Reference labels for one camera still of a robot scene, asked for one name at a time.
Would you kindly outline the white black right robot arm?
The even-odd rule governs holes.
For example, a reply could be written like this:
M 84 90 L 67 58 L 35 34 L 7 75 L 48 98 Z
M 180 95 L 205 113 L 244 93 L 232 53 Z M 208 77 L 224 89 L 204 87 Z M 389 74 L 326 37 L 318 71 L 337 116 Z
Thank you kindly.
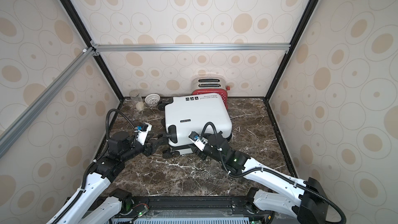
M 233 149 L 212 122 L 206 123 L 201 133 L 192 131 L 189 139 L 195 154 L 219 162 L 227 176 L 252 180 L 270 189 L 249 194 L 249 203 L 256 209 L 295 217 L 301 224 L 327 224 L 328 209 L 333 208 L 340 216 L 338 222 L 347 222 L 344 212 L 326 196 L 319 181 L 288 176 Z

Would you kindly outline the white hard shell suitcase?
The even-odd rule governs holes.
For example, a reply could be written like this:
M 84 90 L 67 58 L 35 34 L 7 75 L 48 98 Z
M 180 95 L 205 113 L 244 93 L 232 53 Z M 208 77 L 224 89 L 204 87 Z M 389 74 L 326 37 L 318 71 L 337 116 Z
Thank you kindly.
M 165 126 L 169 148 L 163 151 L 162 157 L 172 157 L 192 153 L 189 139 L 191 132 L 200 136 L 204 125 L 212 122 L 222 137 L 228 141 L 232 138 L 232 122 L 221 95 L 207 93 L 163 99 L 158 109 L 165 112 L 162 125 Z

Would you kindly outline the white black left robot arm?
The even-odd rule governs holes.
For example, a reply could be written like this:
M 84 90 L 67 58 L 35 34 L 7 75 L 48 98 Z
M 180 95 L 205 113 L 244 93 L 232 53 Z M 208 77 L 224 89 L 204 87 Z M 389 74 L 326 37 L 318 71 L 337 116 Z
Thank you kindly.
M 139 154 L 153 155 L 158 147 L 167 144 L 167 134 L 152 138 L 149 123 L 133 126 L 133 135 L 126 131 L 110 134 L 109 119 L 112 113 L 121 115 L 130 125 L 131 120 L 120 110 L 111 109 L 105 119 L 107 149 L 94 159 L 83 175 L 81 186 L 67 203 L 49 220 L 50 224 L 77 224 L 94 201 L 124 170 L 125 163 Z

